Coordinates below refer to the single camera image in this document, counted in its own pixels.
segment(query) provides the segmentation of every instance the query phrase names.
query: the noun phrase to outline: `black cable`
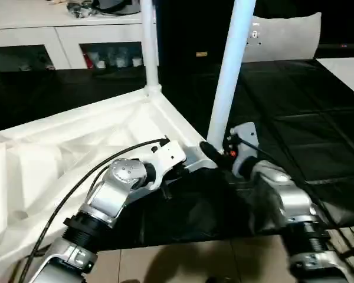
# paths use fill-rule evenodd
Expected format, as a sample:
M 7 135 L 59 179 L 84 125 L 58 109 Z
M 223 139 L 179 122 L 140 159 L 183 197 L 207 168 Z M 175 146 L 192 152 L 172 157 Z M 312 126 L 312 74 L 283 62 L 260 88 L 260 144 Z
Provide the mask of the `black cable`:
M 47 246 L 45 246 L 45 247 L 39 249 L 39 250 L 35 253 L 34 257 L 35 257 L 35 258 L 40 258 L 40 257 L 44 256 L 44 255 L 46 254 L 46 252 L 47 252 L 47 250 L 48 250 L 49 247 L 50 247 L 50 245 L 47 245 Z M 21 265 L 21 262 L 22 262 L 25 258 L 22 258 L 22 259 L 20 259 L 20 260 L 17 262 L 17 264 L 15 265 L 15 268 L 14 268 L 13 271 L 12 271 L 12 274 L 11 274 L 11 277 L 10 277 L 8 283 L 14 283 L 14 281 L 15 281 L 15 279 L 16 279 L 16 277 L 17 277 L 17 272 L 19 271 L 19 266 Z
M 331 248 L 334 250 L 334 252 L 337 255 L 341 254 L 331 241 L 328 241 L 328 244 L 331 246 Z M 347 268 L 349 268 L 351 273 L 354 275 L 354 266 L 350 262 L 348 262 L 346 259 L 341 259 L 341 261 L 346 265 Z
M 250 148 L 262 153 L 263 155 L 267 156 L 270 160 L 272 160 L 273 162 L 276 163 L 276 165 L 278 165 L 278 161 L 269 153 L 265 152 L 264 150 L 260 149 L 259 147 L 251 144 L 250 142 L 247 142 L 246 140 L 243 140 L 241 138 L 239 138 L 240 141 L 244 144 L 246 144 L 247 146 L 249 146 Z M 335 220 L 333 219 L 332 215 L 330 214 L 330 212 L 328 211 L 328 209 L 326 208 L 325 204 L 322 202 L 322 200 L 316 195 L 316 193 L 314 193 L 314 191 L 311 189 L 311 185 L 307 182 L 304 181 L 304 184 L 309 187 L 309 195 L 311 196 L 311 198 L 313 197 L 313 199 L 316 200 L 316 204 L 318 205 L 318 207 L 323 211 L 325 217 L 328 219 L 328 221 L 331 223 L 331 225 L 337 230 L 337 232 L 340 234 L 340 237 L 342 238 L 342 240 L 344 241 L 344 243 L 346 244 L 346 246 L 349 249 L 352 249 L 353 246 L 351 245 L 349 239 L 345 236 L 345 234 L 342 232 L 342 230 L 337 226 L 337 223 L 335 222 Z M 340 258 L 341 261 L 343 261 L 346 265 L 350 265 L 350 263 L 348 263 L 348 261 L 346 261 L 345 259 L 342 259 L 342 257 L 340 256 L 340 253 L 338 251 L 336 251 L 338 257 Z
M 89 187 L 87 195 L 90 194 L 90 192 L 93 190 L 94 186 L 96 185 L 99 177 L 110 167 L 110 165 L 105 166 L 104 168 L 101 169 L 101 171 L 98 172 L 97 176 L 94 178 L 92 184 Z
M 275 163 L 275 165 L 280 166 L 280 163 L 269 153 L 267 153 L 265 150 L 255 146 L 254 144 L 251 144 L 250 142 L 247 142 L 246 140 L 243 140 L 242 138 L 239 137 L 240 142 L 244 143 L 245 145 L 247 145 L 248 147 L 262 153 L 263 155 L 265 155 L 266 157 L 268 157 L 270 159 L 270 161 L 272 161 L 273 163 Z
M 51 223 L 53 222 L 54 218 L 56 217 L 56 215 L 58 214 L 59 210 L 63 207 L 63 205 L 66 203 L 66 201 L 70 198 L 70 196 L 78 189 L 78 187 L 89 178 L 90 175 L 92 175 L 96 170 L 98 170 L 101 166 L 105 165 L 107 162 L 113 160 L 114 158 L 117 158 L 118 156 L 129 152 L 131 150 L 137 149 L 138 147 L 142 147 L 142 146 L 146 146 L 148 144 L 152 144 L 152 143 L 159 143 L 159 142 L 164 142 L 166 139 L 157 139 L 157 140 L 150 140 L 150 141 L 146 141 L 144 143 L 139 143 L 135 146 L 130 146 L 127 149 L 121 150 L 120 152 L 113 154 L 111 156 L 109 156 L 107 159 L 105 159 L 104 161 L 100 162 L 98 165 L 94 166 L 91 170 L 89 170 L 89 172 L 80 179 L 80 181 L 78 181 L 76 183 L 76 185 L 74 185 L 74 187 L 66 194 L 66 196 L 62 199 L 62 201 L 59 203 L 59 205 L 55 208 L 53 214 L 50 216 L 49 220 L 47 221 L 45 227 L 43 228 L 41 235 L 39 236 L 38 240 L 36 241 L 33 250 L 30 253 L 30 256 L 28 258 L 28 260 L 26 261 L 26 264 L 24 266 L 24 269 L 22 270 L 21 273 L 21 277 L 19 278 L 18 283 L 24 283 L 26 274 L 29 271 L 29 267 L 31 265 L 32 260 L 34 259 L 35 254 L 38 251 L 38 248 L 40 247 L 43 239 L 45 238 L 45 235 L 48 231 L 48 228 L 50 227 Z

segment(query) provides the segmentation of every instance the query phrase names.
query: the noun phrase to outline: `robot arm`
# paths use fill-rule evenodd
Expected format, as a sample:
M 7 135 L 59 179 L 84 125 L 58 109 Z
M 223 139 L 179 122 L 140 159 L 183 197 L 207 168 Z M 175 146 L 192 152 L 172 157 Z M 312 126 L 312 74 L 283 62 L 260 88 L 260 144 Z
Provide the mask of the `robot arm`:
M 83 274 L 92 270 L 101 238 L 114 227 L 122 209 L 157 190 L 164 175 L 185 159 L 178 142 L 171 141 L 153 148 L 146 160 L 114 160 L 78 213 L 64 221 L 64 235 L 51 244 L 25 282 L 85 282 Z
M 260 221 L 269 221 L 280 231 L 289 255 L 290 272 L 297 281 L 354 282 L 343 262 L 327 247 L 330 236 L 321 226 L 310 196 L 281 167 L 258 158 L 254 123 L 231 129 L 227 140 L 232 141 L 229 148 L 236 151 L 232 173 L 244 177 L 254 187 L 251 229 L 257 231 Z

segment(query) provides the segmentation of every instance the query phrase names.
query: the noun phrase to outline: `black tablecloth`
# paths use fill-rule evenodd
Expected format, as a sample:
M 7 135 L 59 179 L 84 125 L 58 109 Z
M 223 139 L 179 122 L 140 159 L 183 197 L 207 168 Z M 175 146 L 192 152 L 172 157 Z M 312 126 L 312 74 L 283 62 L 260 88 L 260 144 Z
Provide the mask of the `black tablecloth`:
M 207 135 L 219 66 L 160 70 L 163 93 Z M 0 73 L 0 130 L 143 87 L 142 68 Z M 244 64 L 228 128 L 254 121 L 260 147 L 354 226 L 354 92 L 317 61 Z M 202 169 L 130 205 L 103 248 L 249 235 L 252 188 Z

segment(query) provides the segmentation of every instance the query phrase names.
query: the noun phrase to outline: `bottle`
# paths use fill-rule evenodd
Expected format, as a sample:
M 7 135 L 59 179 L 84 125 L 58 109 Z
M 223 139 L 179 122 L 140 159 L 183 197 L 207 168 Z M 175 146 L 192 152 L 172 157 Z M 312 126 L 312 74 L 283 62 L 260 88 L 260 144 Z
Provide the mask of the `bottle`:
M 115 67 L 117 65 L 115 47 L 109 47 L 107 49 L 107 61 L 111 67 Z
M 95 66 L 100 61 L 100 55 L 98 52 L 88 52 L 89 59 L 93 62 Z
M 143 65 L 143 59 L 141 57 L 133 57 L 132 58 L 132 66 L 138 67 Z
M 89 58 L 88 54 L 83 53 L 84 59 L 85 59 L 85 63 L 87 63 L 87 68 L 88 69 L 93 69 L 94 65 L 92 60 Z
M 116 64 L 118 68 L 125 68 L 129 66 L 129 51 L 126 47 L 118 48 Z
M 102 61 L 102 60 L 98 61 L 96 67 L 97 67 L 98 69 L 105 69 L 105 68 L 106 68 L 105 61 Z

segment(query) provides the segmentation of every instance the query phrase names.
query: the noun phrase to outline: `glass cabinet door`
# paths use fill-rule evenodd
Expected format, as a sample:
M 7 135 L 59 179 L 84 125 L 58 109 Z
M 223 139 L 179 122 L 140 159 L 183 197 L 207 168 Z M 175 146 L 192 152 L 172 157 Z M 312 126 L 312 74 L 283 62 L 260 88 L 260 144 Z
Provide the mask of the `glass cabinet door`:
M 55 28 L 0 29 L 0 72 L 70 69 Z
M 54 69 L 43 45 L 0 47 L 0 72 Z
M 143 65 L 140 42 L 80 44 L 87 68 L 129 68 Z
M 56 28 L 72 69 L 142 66 L 141 24 Z

